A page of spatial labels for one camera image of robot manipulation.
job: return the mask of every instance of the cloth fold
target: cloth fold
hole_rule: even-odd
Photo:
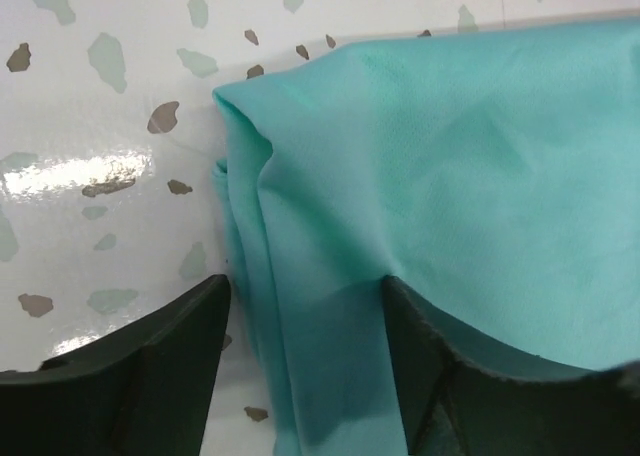
[[[218,88],[277,456],[407,454],[379,281],[518,349],[640,355],[638,20],[359,43]]]

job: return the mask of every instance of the turquoise fabric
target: turquoise fabric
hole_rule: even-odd
[[[640,355],[640,24],[349,45],[215,91],[278,456],[404,456],[397,275],[525,351]]]

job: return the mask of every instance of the black plastic part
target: black plastic part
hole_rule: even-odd
[[[481,333],[398,278],[382,294],[409,454],[430,454],[442,408],[464,456],[640,455],[640,362],[562,365]]]
[[[212,276],[32,373],[0,373],[0,454],[198,456],[230,304]]]

